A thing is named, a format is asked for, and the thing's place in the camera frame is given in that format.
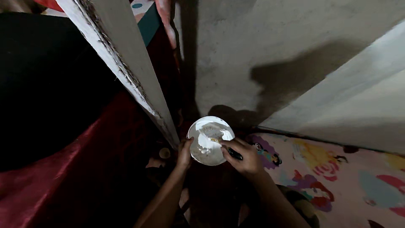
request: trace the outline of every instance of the white wall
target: white wall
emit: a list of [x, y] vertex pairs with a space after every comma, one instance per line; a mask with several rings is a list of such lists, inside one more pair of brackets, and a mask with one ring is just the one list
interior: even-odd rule
[[260, 126], [405, 154], [405, 22]]

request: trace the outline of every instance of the forearm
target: forearm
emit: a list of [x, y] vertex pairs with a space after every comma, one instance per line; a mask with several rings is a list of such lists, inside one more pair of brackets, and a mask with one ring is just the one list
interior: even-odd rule
[[309, 228], [308, 223], [284, 197], [266, 171], [247, 178], [260, 197], [268, 222], [275, 227]]
[[145, 210], [134, 228], [170, 227], [179, 204], [187, 168], [176, 166]]

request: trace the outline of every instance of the hand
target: hand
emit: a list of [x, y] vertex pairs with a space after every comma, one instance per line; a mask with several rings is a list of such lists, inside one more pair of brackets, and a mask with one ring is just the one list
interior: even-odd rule
[[177, 157], [177, 167], [188, 169], [191, 165], [190, 146], [194, 141], [194, 137], [183, 139], [179, 144], [179, 156]]
[[[234, 138], [231, 141], [223, 140], [220, 143], [223, 145], [221, 150], [224, 158], [242, 175], [255, 175], [264, 171], [259, 155], [252, 145], [249, 145], [240, 138]], [[228, 152], [228, 147], [240, 153], [243, 160], [232, 157]]]

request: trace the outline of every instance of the red fabric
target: red fabric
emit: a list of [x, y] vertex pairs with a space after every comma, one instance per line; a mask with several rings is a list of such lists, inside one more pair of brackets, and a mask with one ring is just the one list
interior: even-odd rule
[[58, 5], [56, 0], [34, 0], [36, 3], [41, 4], [47, 8], [63, 12], [63, 9]]
[[145, 167], [152, 126], [133, 98], [119, 93], [101, 117], [62, 151], [0, 173], [0, 227], [83, 224], [103, 199], [114, 194], [130, 167]]

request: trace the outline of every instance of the black fabric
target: black fabric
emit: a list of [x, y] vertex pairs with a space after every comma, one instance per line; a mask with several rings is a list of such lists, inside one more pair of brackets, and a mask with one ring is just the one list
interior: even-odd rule
[[2, 13], [0, 34], [5, 171], [63, 149], [123, 87], [68, 18]]

